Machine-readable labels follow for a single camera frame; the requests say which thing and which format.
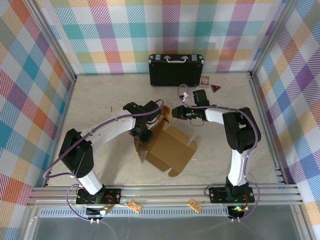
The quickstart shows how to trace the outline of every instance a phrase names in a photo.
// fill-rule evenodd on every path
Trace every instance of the metal rail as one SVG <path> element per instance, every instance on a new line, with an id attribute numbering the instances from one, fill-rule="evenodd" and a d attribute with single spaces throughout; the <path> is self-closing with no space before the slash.
<path id="1" fill-rule="evenodd" d="M 185 207 L 190 199 L 201 203 L 202 206 L 237 205 L 235 203 L 210 203 L 209 197 L 204 192 L 209 185 L 120 185 L 108 186 L 108 188 L 122 189 L 120 206 L 124 207 L 131 200 L 143 207 Z M 259 184 L 258 186 L 260 189 L 259 204 L 261 205 L 296 205 L 303 203 L 295 184 L 271 183 Z M 213 187 L 223 187 L 223 185 L 213 185 Z M 66 186 L 36 187 L 33 189 L 27 206 L 65 206 L 67 189 Z M 257 196 L 258 189 L 255 186 L 252 189 Z M 71 190 L 69 201 L 74 204 L 76 197 L 76 190 Z"/>
<path id="2" fill-rule="evenodd" d="M 264 134 L 265 134 L 265 139 L 266 139 L 266 142 L 267 142 L 267 145 L 268 145 L 268 149 L 269 149 L 269 152 L 272 156 L 272 159 L 273 159 L 273 162 L 274 162 L 274 165 L 275 165 L 275 172 L 276 172 L 276 175 L 278 177 L 278 171 L 281 171 L 281 177 L 283 178 L 283 182 L 288 184 L 289 183 L 289 179 L 288 179 L 288 176 L 286 175 L 286 172 L 284 171 L 284 166 L 281 162 L 281 158 L 280 158 L 280 154 L 279 154 L 279 150 L 276 146 L 276 143 L 275 143 L 275 140 L 274 140 L 274 137 L 273 137 L 273 134 L 272 134 L 272 131 L 271 131 L 271 127 L 270 127 L 270 124 L 268 122 L 268 118 L 267 118 L 267 114 L 266 114 L 266 109 L 264 108 L 264 105 L 263 105 L 263 102 L 261 100 L 261 97 L 259 95 L 259 90 L 258 90 L 258 87 L 257 87 L 257 83 L 256 83 L 256 76 L 253 75 L 253 76 L 250 76 L 248 74 L 248 81 L 249 81 L 249 85 L 250 85 L 250 88 L 251 88 L 251 91 L 252 91 L 252 95 L 253 95 L 253 98 L 254 98 L 254 101 L 255 101 L 255 104 L 256 104 L 256 107 L 258 109 L 258 113 L 259 113 L 259 116 L 260 116 L 260 119 L 261 119 L 261 122 L 262 122 L 262 126 L 263 126 L 263 131 L 264 131 Z"/>
<path id="3" fill-rule="evenodd" d="M 260 53 L 256 63 L 252 69 L 252 74 L 256 75 L 260 68 L 265 63 L 271 49 L 274 47 L 275 43 L 277 42 L 282 30 L 284 29 L 287 21 L 289 20 L 292 12 L 295 10 L 299 0 L 289 0 L 286 2 L 279 19 L 276 21 L 272 33 L 269 35 L 262 52 Z"/>

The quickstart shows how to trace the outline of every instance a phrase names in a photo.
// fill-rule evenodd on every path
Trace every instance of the cable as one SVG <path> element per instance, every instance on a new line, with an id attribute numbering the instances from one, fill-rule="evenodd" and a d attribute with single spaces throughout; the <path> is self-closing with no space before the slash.
<path id="1" fill-rule="evenodd" d="M 90 223 L 91 223 L 91 222 L 93 222 L 93 223 L 102 223 L 102 224 L 106 225 L 108 228 L 110 228 L 110 230 L 111 230 L 111 232 L 112 232 L 112 234 L 113 234 L 114 239 L 118 239 L 115 231 L 113 230 L 113 228 L 112 228 L 108 223 L 106 223 L 106 222 L 104 222 L 104 221 L 97 221 L 97 220 L 92 220 L 92 219 L 89 220 L 88 218 L 83 217 L 83 216 L 81 216 L 80 214 L 78 214 L 78 213 L 76 212 L 76 210 L 74 210 L 74 209 L 71 207 L 70 202 L 69 202 L 69 200 L 68 200 L 68 196 L 69 196 L 70 190 L 71 190 L 72 188 L 74 188 L 74 187 L 80 187 L 80 185 L 79 185 L 79 184 L 72 184 L 72 185 L 67 189 L 66 194 L 65 194 L 65 200 L 66 200 L 66 203 L 68 204 L 70 210 L 71 210 L 77 217 L 79 217 L 80 219 L 82 219 L 82 220 L 84 220 L 84 221 L 86 221 L 86 222 L 90 222 Z"/>
<path id="2" fill-rule="evenodd" d="M 147 116 L 150 114 L 154 114 L 157 111 L 161 110 L 161 108 L 164 106 L 165 101 L 163 99 L 158 99 L 157 101 L 155 101 L 155 103 L 157 102 L 161 102 L 160 106 L 158 108 L 156 108 L 155 110 L 149 111 L 149 112 L 145 112 L 145 113 L 137 113 L 137 114 L 126 114 L 126 115 L 122 115 L 122 116 L 118 116 L 116 118 L 112 118 L 109 119 L 101 124 L 99 124 L 98 126 L 96 126 L 94 129 L 91 130 L 91 132 L 88 132 L 86 135 L 84 135 L 82 138 L 80 138 L 78 141 L 76 141 L 71 147 L 69 147 L 63 154 L 61 154 L 61 156 L 59 156 L 57 158 L 57 160 L 55 160 L 42 174 L 42 177 L 44 179 L 52 179 L 52 178 L 56 178 L 59 176 L 71 176 L 71 177 L 75 177 L 72 173 L 70 172 L 62 172 L 62 173 L 58 173 L 55 175 L 51 175 L 48 176 L 48 173 L 50 172 L 50 170 L 58 163 L 60 162 L 72 149 L 74 149 L 77 145 L 79 145 L 83 140 L 85 140 L 87 137 L 89 137 L 91 134 L 95 133 L 98 129 L 102 128 L 103 126 L 112 123 L 114 121 L 118 121 L 119 119 L 123 119 L 123 118 L 128 118 L 128 117 L 142 117 L 142 116 Z"/>
<path id="3" fill-rule="evenodd" d="M 146 123 L 149 124 L 149 125 L 155 124 L 155 123 L 158 121 L 158 119 L 160 118 L 160 115 L 161 115 L 161 112 L 160 112 L 160 113 L 158 114 L 158 116 L 156 117 L 156 120 L 154 120 L 154 121 L 152 121 L 152 122 L 147 121 Z"/>
<path id="4" fill-rule="evenodd" d="M 191 125 L 194 126 L 194 127 L 201 127 L 201 126 L 205 125 L 205 121 L 204 121 L 203 119 L 202 119 L 202 124 L 200 124 L 200 125 L 194 125 L 194 124 L 192 123 L 191 119 L 190 119 L 190 123 L 191 123 Z"/>
<path id="5" fill-rule="evenodd" d="M 104 198 L 108 198 L 108 200 L 109 200 L 109 210 L 111 211 L 113 206 L 116 204 L 114 197 L 111 196 L 111 195 L 106 195 Z"/>
<path id="6" fill-rule="evenodd" d="M 208 189 L 208 188 L 213 188 L 213 186 L 207 186 L 207 187 L 205 188 L 205 190 L 204 190 L 204 195 L 206 195 L 207 197 L 210 198 L 210 195 L 207 194 L 207 189 Z"/>
<path id="7" fill-rule="evenodd" d="M 245 198 L 245 206 L 244 206 L 244 208 L 246 208 L 248 206 L 248 196 L 243 194 L 243 197 Z"/>
<path id="8" fill-rule="evenodd" d="M 257 188 L 257 191 L 258 191 L 258 197 L 257 197 L 257 200 L 256 200 L 256 203 L 255 205 L 253 206 L 252 210 L 244 217 L 242 217 L 241 219 L 246 219 L 247 217 L 249 217 L 253 212 L 254 210 L 256 209 L 259 201 L 260 201 L 260 189 L 258 187 L 257 184 L 255 184 L 254 182 L 251 182 L 247 179 L 247 176 L 246 176 L 246 171 L 247 171 L 247 163 L 248 163 L 248 156 L 250 155 L 250 153 L 257 147 L 258 145 L 258 130 L 254 124 L 254 122 L 251 120 L 251 118 L 245 114 L 242 110 L 240 109 L 237 109 L 237 108 L 230 108 L 230 107 L 224 107 L 224 106 L 218 106 L 218 105 L 210 105 L 210 106 L 190 106 L 188 104 L 186 104 L 181 98 L 180 98 L 180 89 L 182 87 L 185 87 L 186 88 L 186 93 L 188 94 L 189 93 L 189 87 L 186 85 L 186 84 L 181 84 L 179 87 L 178 87 L 178 90 L 177 90 L 177 94 L 178 94 L 178 98 L 180 99 L 180 101 L 182 102 L 183 105 L 185 105 L 186 107 L 188 108 L 191 108 L 191 109 L 208 109 L 208 108 L 215 108 L 215 109 L 222 109 L 222 110 L 229 110 L 229 111 L 233 111 L 233 112 L 238 112 L 240 114 L 242 114 L 246 119 L 247 121 L 250 123 L 252 129 L 253 129 L 253 132 L 254 132 L 254 144 L 253 146 L 248 150 L 247 154 L 245 155 L 244 157 L 244 162 L 243 162 L 243 170 L 242 170 L 242 174 L 244 176 L 244 179 L 249 183 L 249 184 L 252 184 L 254 186 L 256 186 Z"/>

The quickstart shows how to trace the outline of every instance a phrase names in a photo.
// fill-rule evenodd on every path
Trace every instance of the cardboard flap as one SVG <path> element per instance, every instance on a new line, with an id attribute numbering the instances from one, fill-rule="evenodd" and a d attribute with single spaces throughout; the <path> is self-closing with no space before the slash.
<path id="1" fill-rule="evenodd" d="M 165 130 L 166 133 L 173 136 L 175 139 L 179 140 L 185 145 L 188 145 L 189 143 L 189 136 L 185 134 L 184 132 L 180 131 L 179 129 L 175 128 L 174 126 L 169 127 Z"/>
<path id="2" fill-rule="evenodd" d="M 194 151 L 196 151 L 198 148 L 197 142 L 195 140 L 192 140 L 189 144 L 189 148 L 192 148 Z"/>
<path id="3" fill-rule="evenodd" d="M 172 134 L 173 132 L 175 132 L 175 130 L 172 130 L 171 134 L 164 130 L 157 132 L 148 146 L 149 152 L 146 160 L 148 160 L 148 155 L 152 154 L 165 164 L 171 166 L 178 173 L 181 173 L 196 152 L 195 145 L 197 143 L 192 143 L 192 147 L 189 147 L 186 145 L 189 141 L 188 136 L 185 144 L 178 140 L 176 136 Z"/>
<path id="4" fill-rule="evenodd" d="M 180 174 L 180 172 L 177 172 L 176 170 L 174 170 L 173 168 L 170 170 L 170 172 L 168 173 L 169 177 L 176 177 Z"/>
<path id="5" fill-rule="evenodd" d="M 172 109 L 170 109 L 168 106 L 163 105 L 161 108 L 161 115 L 163 115 L 169 123 L 172 121 Z"/>
<path id="6" fill-rule="evenodd" d="M 165 130 L 166 127 L 168 126 L 168 124 L 169 124 L 168 120 L 166 120 L 166 118 L 162 117 L 162 120 L 160 120 L 159 123 L 155 127 L 151 128 L 151 131 L 154 132 L 156 130 Z"/>
<path id="7" fill-rule="evenodd" d="M 133 144 L 134 144 L 136 152 L 139 153 L 139 150 L 140 150 L 140 142 L 139 142 L 139 140 L 134 138 L 133 139 Z"/>
<path id="8" fill-rule="evenodd" d="M 167 170 L 169 170 L 171 168 L 171 166 L 169 166 L 168 164 L 166 164 L 165 162 L 163 162 L 161 159 L 159 159 L 158 157 L 154 156 L 152 153 L 148 152 L 146 154 L 145 159 L 151 163 L 153 166 L 155 166 L 156 168 L 160 169 L 160 171 L 165 172 Z"/>

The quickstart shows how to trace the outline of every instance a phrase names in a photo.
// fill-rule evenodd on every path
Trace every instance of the open cardboard box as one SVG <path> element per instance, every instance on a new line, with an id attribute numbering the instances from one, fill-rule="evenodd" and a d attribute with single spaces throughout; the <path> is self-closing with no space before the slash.
<path id="1" fill-rule="evenodd" d="M 189 136 L 168 124 L 172 121 L 172 110 L 164 105 L 158 122 L 150 130 L 153 139 L 148 145 L 144 145 L 136 138 L 134 146 L 141 163 L 147 160 L 156 168 L 168 173 L 170 177 L 178 176 L 186 167 L 197 150 L 196 141 L 189 144 Z"/>

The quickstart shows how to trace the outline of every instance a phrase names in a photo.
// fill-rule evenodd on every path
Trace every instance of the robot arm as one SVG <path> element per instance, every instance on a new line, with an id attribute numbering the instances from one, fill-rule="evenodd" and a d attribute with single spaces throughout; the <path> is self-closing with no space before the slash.
<path id="1" fill-rule="evenodd" d="M 252 190 L 245 179 L 244 167 L 246 155 L 256 140 L 253 126 L 239 112 L 219 108 L 206 108 L 210 104 L 205 90 L 194 91 L 193 98 L 197 107 L 202 108 L 191 108 L 181 105 L 172 110 L 172 116 L 183 120 L 201 118 L 203 121 L 224 125 L 226 139 L 232 149 L 231 168 L 225 184 L 226 199 L 229 202 L 237 202 L 239 198 L 243 197 L 244 192 Z M 259 142 L 261 140 L 261 133 L 250 109 L 243 107 L 240 110 L 252 120 L 257 129 Z"/>
<path id="2" fill-rule="evenodd" d="M 104 186 L 97 178 L 94 168 L 93 153 L 102 145 L 115 138 L 119 134 L 129 131 L 129 134 L 137 138 L 144 144 L 148 144 L 153 134 L 149 130 L 148 121 L 153 120 L 160 110 L 150 115 L 134 117 L 132 114 L 144 114 L 156 110 L 159 106 L 153 102 L 148 102 L 145 106 L 137 105 L 134 102 L 128 103 L 123 110 L 118 112 L 108 120 L 114 120 L 109 124 L 100 127 L 98 130 L 88 136 L 79 145 L 72 149 L 63 159 L 62 162 L 79 180 L 86 191 L 93 196 L 95 202 L 99 202 L 104 197 Z M 91 133 L 97 126 L 76 131 L 74 128 L 69 130 L 63 140 L 59 156 L 61 156 L 70 146 L 81 139 L 88 133 Z"/>

